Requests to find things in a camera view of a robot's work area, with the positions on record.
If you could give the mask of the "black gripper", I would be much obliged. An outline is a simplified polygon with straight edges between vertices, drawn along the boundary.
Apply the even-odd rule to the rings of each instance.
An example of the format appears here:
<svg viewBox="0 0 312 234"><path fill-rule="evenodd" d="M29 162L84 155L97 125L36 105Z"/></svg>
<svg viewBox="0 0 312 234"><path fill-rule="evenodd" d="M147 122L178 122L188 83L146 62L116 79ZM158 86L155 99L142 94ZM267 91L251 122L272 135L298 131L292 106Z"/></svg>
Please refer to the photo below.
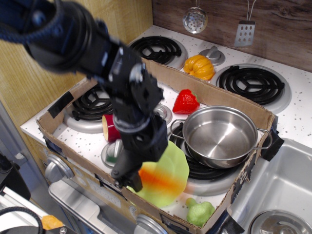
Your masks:
<svg viewBox="0 0 312 234"><path fill-rule="evenodd" d="M152 114L140 125L126 126L115 123L123 143L123 151L111 172L115 186L130 187L135 192L143 185L138 173L144 162L157 162L167 148L167 125L160 115Z"/></svg>

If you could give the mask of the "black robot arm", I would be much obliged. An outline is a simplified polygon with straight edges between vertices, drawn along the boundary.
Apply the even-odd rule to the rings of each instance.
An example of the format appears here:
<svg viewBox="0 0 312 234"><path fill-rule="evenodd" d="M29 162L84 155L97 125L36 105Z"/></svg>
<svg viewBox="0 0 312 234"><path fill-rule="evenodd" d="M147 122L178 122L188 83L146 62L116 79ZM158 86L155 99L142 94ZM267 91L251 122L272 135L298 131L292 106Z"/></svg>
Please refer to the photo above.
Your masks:
<svg viewBox="0 0 312 234"><path fill-rule="evenodd" d="M154 112L163 91L141 57L73 1L1 1L0 38L22 44L48 71L80 72L98 82L124 146L111 175L118 186L140 191L142 164L159 161L168 145L166 122Z"/></svg>

